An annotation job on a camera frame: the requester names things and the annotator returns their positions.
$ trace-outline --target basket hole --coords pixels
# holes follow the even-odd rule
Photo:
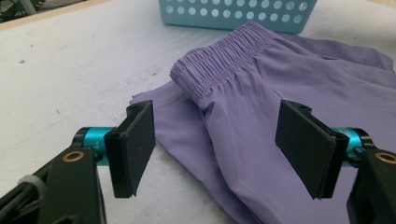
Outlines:
[[[283,22],[287,22],[287,21],[289,21],[289,20],[290,20],[290,15],[289,15],[289,14],[283,15],[283,17],[282,17],[282,21],[283,21]]]
[[[263,12],[260,13],[259,16],[258,16],[258,18],[259,18],[260,21],[265,20],[265,17],[267,17],[267,15],[266,15],[265,13],[263,13]]]
[[[270,6],[270,1],[268,0],[263,0],[262,1],[262,7],[263,8],[268,8]]]
[[[212,16],[217,17],[219,15],[219,11],[217,9],[212,10]]]
[[[184,14],[184,7],[178,7],[177,12],[178,14]]]
[[[255,6],[257,6],[257,0],[250,0],[248,2],[248,4],[249,4],[250,7],[255,7]]]
[[[281,1],[274,2],[274,9],[280,9],[281,7],[282,7],[282,2]]]
[[[225,18],[229,18],[229,17],[231,16],[231,11],[230,11],[230,10],[225,10],[225,11],[223,12],[223,16],[224,16]]]
[[[195,7],[190,7],[189,8],[190,15],[195,15],[196,12],[197,12],[197,10],[195,9]]]
[[[297,15],[294,17],[294,22],[295,23],[300,23],[303,20],[303,17],[300,15]]]
[[[167,6],[165,10],[166,10],[167,13],[172,13],[173,12],[173,7]]]
[[[277,20],[277,14],[274,13],[270,16],[270,21],[276,21]]]
[[[200,13],[202,16],[206,16],[207,15],[207,9],[206,8],[201,8]]]
[[[254,18],[254,13],[253,12],[248,12],[247,13],[247,19],[248,20],[251,20],[251,19],[253,19]]]
[[[224,3],[226,6],[230,6],[233,3],[233,0],[225,0]]]
[[[300,9],[300,11],[304,11],[307,7],[308,4],[306,2],[302,2],[298,8]]]
[[[294,2],[288,2],[287,4],[286,4],[286,9],[287,10],[292,10],[292,9],[294,9],[294,7],[295,7],[295,3]]]
[[[241,11],[236,11],[235,12],[235,17],[237,18],[237,19],[241,19],[242,18],[242,12]]]
[[[242,7],[242,6],[245,4],[245,0],[236,0],[236,4],[237,4],[239,7]]]

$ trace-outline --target purple fabric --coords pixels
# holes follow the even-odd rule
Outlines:
[[[343,169],[334,199],[312,201],[274,144],[279,101],[310,105],[329,126],[361,127],[391,149],[391,60],[341,43],[291,41],[246,24],[177,62],[172,77],[183,91],[168,83],[131,103],[154,100],[157,139],[238,223],[258,221],[255,216],[264,223],[347,223],[356,171]],[[314,53],[326,46],[325,56]],[[349,54],[340,53],[346,49]],[[348,58],[354,51],[365,53]]]

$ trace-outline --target white tabletop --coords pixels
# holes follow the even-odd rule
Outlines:
[[[301,35],[396,60],[395,22],[394,7],[319,0]],[[178,58],[228,33],[163,25],[154,0],[92,0],[0,24],[0,195],[67,148],[79,128],[119,125],[133,94],[166,83]],[[114,199],[108,168],[99,174],[108,223],[232,222],[161,146],[136,198]]]

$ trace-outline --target blue basket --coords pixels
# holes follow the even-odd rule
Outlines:
[[[232,30],[256,21],[275,32],[298,34],[317,0],[160,0],[165,24]]]

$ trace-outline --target gathered waistband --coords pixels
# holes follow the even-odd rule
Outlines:
[[[189,52],[175,63],[170,76],[197,103],[207,91],[251,61],[274,37],[282,38],[250,21],[219,42]]]

